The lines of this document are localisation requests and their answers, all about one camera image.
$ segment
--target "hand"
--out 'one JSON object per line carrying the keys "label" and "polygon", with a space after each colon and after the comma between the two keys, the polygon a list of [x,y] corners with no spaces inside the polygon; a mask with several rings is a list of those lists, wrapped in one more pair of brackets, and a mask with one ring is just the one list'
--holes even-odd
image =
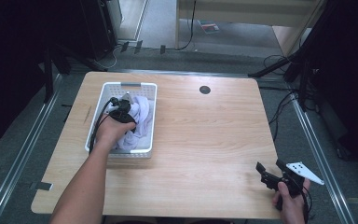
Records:
{"label": "hand", "polygon": [[[303,184],[304,188],[310,189],[310,181],[306,178]],[[277,191],[272,199],[272,204],[276,205],[279,196],[282,196],[283,204],[281,211],[281,219],[285,224],[301,224],[304,220],[304,200],[301,195],[292,198],[289,189],[283,182],[278,183],[279,191]]]}
{"label": "hand", "polygon": [[95,137],[96,144],[104,144],[107,148],[112,148],[127,131],[135,128],[135,123],[120,123],[108,115],[101,117],[100,127]]}

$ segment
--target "gray floor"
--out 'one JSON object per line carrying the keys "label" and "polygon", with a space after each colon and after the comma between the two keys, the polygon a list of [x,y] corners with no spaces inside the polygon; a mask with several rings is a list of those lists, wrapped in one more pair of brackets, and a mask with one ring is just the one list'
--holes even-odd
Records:
{"label": "gray floor", "polygon": [[117,34],[118,39],[128,41],[138,39],[147,3],[147,0],[119,1],[122,19]]}
{"label": "gray floor", "polygon": [[[149,0],[138,40],[143,47],[159,49],[161,45],[174,48],[176,24],[176,0]],[[245,55],[265,58],[282,55],[272,27],[244,23],[215,22],[219,33],[205,34],[197,20],[194,20],[192,42],[188,51]],[[180,20],[179,47],[190,39],[191,20]]]}
{"label": "gray floor", "polygon": [[[160,31],[153,31],[152,27],[157,27],[153,21],[160,21],[158,18],[167,11],[159,11],[157,13],[157,3],[159,0],[150,0],[150,11],[146,11],[145,20],[142,26],[139,39],[144,40],[144,47],[159,48],[161,43],[165,43],[167,47],[172,44],[172,38],[162,35]],[[253,30],[251,35],[249,32],[239,32],[231,34],[232,43],[240,45],[242,42],[235,40],[235,36],[246,39],[244,46],[238,47],[238,51],[229,50],[228,43],[224,44],[220,40],[216,40],[217,35],[202,35],[199,30],[193,37],[194,45],[189,51],[167,51],[160,55],[157,50],[143,49],[140,53],[134,54],[133,49],[129,49],[123,53],[116,52],[117,62],[109,71],[141,70],[139,72],[147,72],[147,70],[161,71],[178,71],[176,73],[187,74],[187,72],[208,73],[210,76],[230,76],[230,77],[246,77],[245,74],[257,72],[264,68],[263,61],[269,55],[280,54],[277,42],[268,27],[252,27],[246,24],[230,24],[219,23],[219,27],[225,30],[225,27],[233,28],[232,30],[240,30],[238,26],[248,26],[249,30]],[[186,21],[182,21],[183,26],[183,43],[186,42]],[[172,27],[166,27],[162,30],[168,31]],[[105,66],[115,63],[112,55],[100,62]],[[64,120],[69,112],[69,108],[62,105],[71,105],[75,100],[78,88],[83,80],[84,75],[89,71],[87,67],[76,61],[71,61],[73,67],[69,76],[62,76],[62,88],[58,93],[57,102],[52,107],[46,124],[42,129],[32,153],[28,161],[25,163],[21,176],[10,192],[10,197],[5,205],[5,209],[0,214],[0,223],[47,223],[49,215],[34,214],[31,209],[31,203],[34,198],[35,191],[30,189],[32,182],[40,181],[43,173],[48,165],[49,158],[58,141]],[[276,75],[268,75],[258,79],[259,86],[273,86],[285,88],[286,84],[282,82],[282,78]],[[268,119],[274,115],[277,106],[287,91],[268,91],[261,90],[263,103],[266,108]],[[0,186],[4,182],[13,161],[16,159],[21,146],[24,143],[28,132],[30,132],[34,121],[42,107],[44,92],[41,90],[32,102],[21,112],[17,119],[7,130],[5,136],[0,141]],[[329,168],[331,168],[343,194],[348,202],[348,206],[353,215],[353,219],[358,223],[358,161],[342,161],[337,157],[333,141],[327,132],[322,118],[315,112],[309,111],[311,124],[318,136],[319,143],[323,148],[324,155],[328,160]],[[271,133],[274,132],[274,126],[271,126]],[[289,104],[281,113],[280,127],[277,140],[275,141],[278,156],[284,161],[303,161],[317,175],[321,175],[321,169],[312,153],[309,140],[304,134],[303,127],[297,118],[297,114],[293,104]],[[311,195],[313,198],[312,214],[314,218],[310,223],[340,223],[340,219],[333,198],[326,186],[318,186],[313,184],[311,187]],[[163,219],[167,223],[180,223],[182,219]],[[281,223],[279,220],[248,220],[251,224],[264,223]],[[343,221],[343,223],[352,223],[351,220]]]}

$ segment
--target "wooden table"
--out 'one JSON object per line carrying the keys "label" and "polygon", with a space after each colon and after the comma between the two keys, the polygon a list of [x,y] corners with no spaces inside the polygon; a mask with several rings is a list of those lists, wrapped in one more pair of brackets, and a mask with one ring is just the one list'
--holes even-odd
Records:
{"label": "wooden table", "polygon": [[[32,210],[52,213],[88,157],[84,145],[104,82],[158,85],[153,154],[108,162],[103,213],[147,217],[279,218],[260,161],[279,175],[257,83],[249,78],[86,74]],[[211,88],[209,94],[201,86]]]}

